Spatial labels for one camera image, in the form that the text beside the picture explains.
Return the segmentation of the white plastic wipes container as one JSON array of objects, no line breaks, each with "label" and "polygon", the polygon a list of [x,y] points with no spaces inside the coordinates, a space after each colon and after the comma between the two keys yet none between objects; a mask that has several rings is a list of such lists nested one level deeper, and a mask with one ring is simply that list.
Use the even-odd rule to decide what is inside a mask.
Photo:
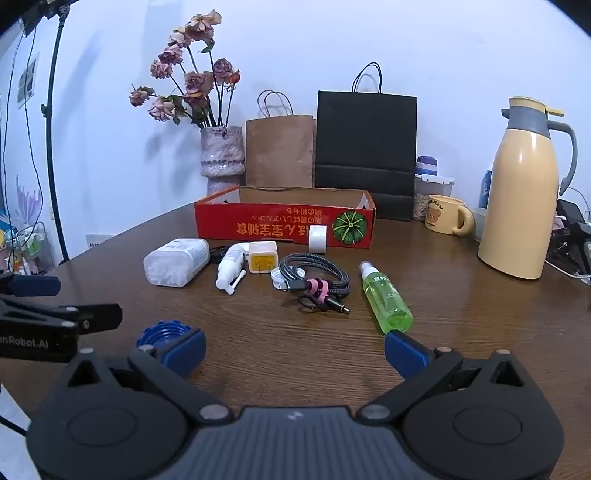
[{"label": "white plastic wipes container", "polygon": [[147,254],[143,259],[146,280],[154,286],[182,288],[211,260],[207,241],[177,238]]}]

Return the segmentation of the shelf with colourful items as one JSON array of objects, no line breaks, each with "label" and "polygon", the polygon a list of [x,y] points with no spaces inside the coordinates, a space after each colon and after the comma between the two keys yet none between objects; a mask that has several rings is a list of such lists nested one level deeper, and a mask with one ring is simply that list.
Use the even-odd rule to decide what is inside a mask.
[{"label": "shelf with colourful items", "polygon": [[26,190],[16,177],[16,207],[1,214],[5,267],[23,275],[43,275],[54,267],[47,229],[41,219],[43,195]]}]

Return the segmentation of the yellow bear mug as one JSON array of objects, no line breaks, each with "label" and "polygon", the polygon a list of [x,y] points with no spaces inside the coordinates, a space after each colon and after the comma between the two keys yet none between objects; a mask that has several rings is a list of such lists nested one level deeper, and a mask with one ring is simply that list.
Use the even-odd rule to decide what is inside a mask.
[{"label": "yellow bear mug", "polygon": [[440,234],[466,236],[472,233],[475,219],[461,200],[443,195],[430,195],[425,226]]}]

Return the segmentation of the white tape roll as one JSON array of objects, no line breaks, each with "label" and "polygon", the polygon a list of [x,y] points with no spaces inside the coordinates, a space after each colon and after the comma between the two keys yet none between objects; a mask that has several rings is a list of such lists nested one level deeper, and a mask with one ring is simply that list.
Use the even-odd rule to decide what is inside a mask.
[{"label": "white tape roll", "polygon": [[328,227],[325,225],[311,225],[308,227],[308,251],[315,254],[325,254],[328,245]]}]

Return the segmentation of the dried rose bouquet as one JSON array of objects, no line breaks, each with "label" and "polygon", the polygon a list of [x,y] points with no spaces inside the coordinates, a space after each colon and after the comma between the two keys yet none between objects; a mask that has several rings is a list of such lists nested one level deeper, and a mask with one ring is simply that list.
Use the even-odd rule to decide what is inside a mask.
[{"label": "dried rose bouquet", "polygon": [[215,27],[221,22],[221,13],[211,10],[175,28],[149,67],[152,78],[172,82],[172,92],[160,95],[150,86],[134,86],[130,105],[148,105],[148,115],[159,122],[188,119],[200,129],[226,127],[242,73],[228,59],[212,54]]}]

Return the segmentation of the black light stand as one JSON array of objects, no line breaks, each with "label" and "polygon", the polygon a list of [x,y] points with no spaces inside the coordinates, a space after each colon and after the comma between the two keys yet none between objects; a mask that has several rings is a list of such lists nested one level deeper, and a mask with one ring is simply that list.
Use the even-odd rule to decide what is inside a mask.
[{"label": "black light stand", "polygon": [[60,265],[70,260],[65,237],[63,233],[63,227],[59,212],[58,197],[55,183],[55,168],[54,168],[54,155],[53,155],[53,100],[55,90],[55,78],[57,60],[62,40],[63,30],[65,27],[66,20],[69,16],[71,6],[74,1],[59,0],[59,1],[35,1],[30,9],[23,16],[24,31],[26,35],[29,35],[38,26],[42,17],[51,19],[54,16],[58,18],[58,26],[53,45],[51,62],[49,67],[48,75],[48,86],[46,102],[41,105],[41,114],[45,120],[45,151],[46,151],[46,166],[48,176],[48,187],[50,195],[50,206],[51,213],[53,214],[53,222],[56,229],[56,235],[59,245],[59,251],[61,254]]}]

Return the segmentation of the pink ceramic vase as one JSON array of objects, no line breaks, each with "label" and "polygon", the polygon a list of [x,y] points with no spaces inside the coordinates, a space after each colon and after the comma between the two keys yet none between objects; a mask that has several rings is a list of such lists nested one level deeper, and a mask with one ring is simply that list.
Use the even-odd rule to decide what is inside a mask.
[{"label": "pink ceramic vase", "polygon": [[200,134],[200,174],[212,195],[242,184],[245,176],[245,143],[242,127],[207,127]]}]

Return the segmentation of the white yellow charger plug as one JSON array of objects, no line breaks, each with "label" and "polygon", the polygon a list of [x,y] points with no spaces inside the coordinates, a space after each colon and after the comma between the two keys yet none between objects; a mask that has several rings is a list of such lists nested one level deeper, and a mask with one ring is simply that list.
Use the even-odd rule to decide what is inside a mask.
[{"label": "white yellow charger plug", "polygon": [[269,274],[279,266],[279,255],[274,241],[249,242],[247,264],[252,274]]}]

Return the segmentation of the red cardboard box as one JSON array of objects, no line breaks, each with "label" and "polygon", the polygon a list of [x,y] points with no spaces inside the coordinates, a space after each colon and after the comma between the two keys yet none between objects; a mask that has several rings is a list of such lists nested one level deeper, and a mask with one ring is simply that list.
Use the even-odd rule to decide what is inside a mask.
[{"label": "red cardboard box", "polygon": [[201,238],[304,244],[308,229],[327,228],[329,247],[368,249],[376,205],[365,190],[235,186],[193,203]]}]

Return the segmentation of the black paper bag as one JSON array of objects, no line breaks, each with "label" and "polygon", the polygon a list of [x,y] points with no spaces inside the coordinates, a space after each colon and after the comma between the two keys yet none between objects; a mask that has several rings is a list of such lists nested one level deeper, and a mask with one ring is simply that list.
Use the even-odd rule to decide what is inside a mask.
[{"label": "black paper bag", "polygon": [[383,72],[375,92],[360,93],[362,70],[345,91],[318,93],[315,134],[315,186],[368,191],[377,216],[410,221],[415,195],[418,100],[383,91]]}]

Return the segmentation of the green spray bottle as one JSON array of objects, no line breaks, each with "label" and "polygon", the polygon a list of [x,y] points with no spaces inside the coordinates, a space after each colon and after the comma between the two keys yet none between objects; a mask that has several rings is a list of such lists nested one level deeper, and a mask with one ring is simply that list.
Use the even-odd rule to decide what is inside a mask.
[{"label": "green spray bottle", "polygon": [[394,287],[390,278],[369,261],[360,264],[363,293],[384,334],[397,330],[406,333],[413,325],[414,317]]}]

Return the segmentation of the white nasal spray bottle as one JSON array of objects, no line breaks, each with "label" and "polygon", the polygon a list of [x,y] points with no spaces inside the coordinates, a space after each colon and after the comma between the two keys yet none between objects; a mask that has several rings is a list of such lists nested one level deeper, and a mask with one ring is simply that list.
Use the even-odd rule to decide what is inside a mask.
[{"label": "white nasal spray bottle", "polygon": [[217,267],[215,287],[228,295],[235,293],[236,285],[245,276],[243,263],[249,255],[249,244],[242,242],[231,245],[224,253]]}]

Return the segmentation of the blue soda can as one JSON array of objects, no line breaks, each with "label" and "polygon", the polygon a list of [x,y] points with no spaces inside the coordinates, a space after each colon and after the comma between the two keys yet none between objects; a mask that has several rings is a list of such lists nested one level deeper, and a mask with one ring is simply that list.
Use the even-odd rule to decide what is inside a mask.
[{"label": "blue soda can", "polygon": [[481,182],[479,204],[478,204],[478,206],[480,208],[483,208],[483,209],[488,208],[491,183],[492,183],[492,170],[488,169],[482,179],[482,182]]}]

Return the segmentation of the grey ceramic cup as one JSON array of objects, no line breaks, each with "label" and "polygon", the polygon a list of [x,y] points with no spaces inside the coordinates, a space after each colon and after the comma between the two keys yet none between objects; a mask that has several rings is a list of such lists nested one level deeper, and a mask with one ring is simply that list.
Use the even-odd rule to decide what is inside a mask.
[{"label": "grey ceramic cup", "polygon": [[477,242],[481,242],[488,210],[482,207],[474,207],[471,209],[471,211],[473,213],[475,222],[473,229],[473,237]]}]

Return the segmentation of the yellow thermos jug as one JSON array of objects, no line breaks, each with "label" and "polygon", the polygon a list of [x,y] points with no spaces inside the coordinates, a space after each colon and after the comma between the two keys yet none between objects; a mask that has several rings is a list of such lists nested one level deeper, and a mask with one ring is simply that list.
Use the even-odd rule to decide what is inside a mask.
[{"label": "yellow thermos jug", "polygon": [[[509,276],[537,280],[545,264],[558,199],[576,172],[578,142],[572,127],[550,119],[564,113],[538,100],[514,96],[502,115],[508,123],[493,162],[478,257]],[[552,130],[571,140],[572,159],[564,178],[559,177]]]}]

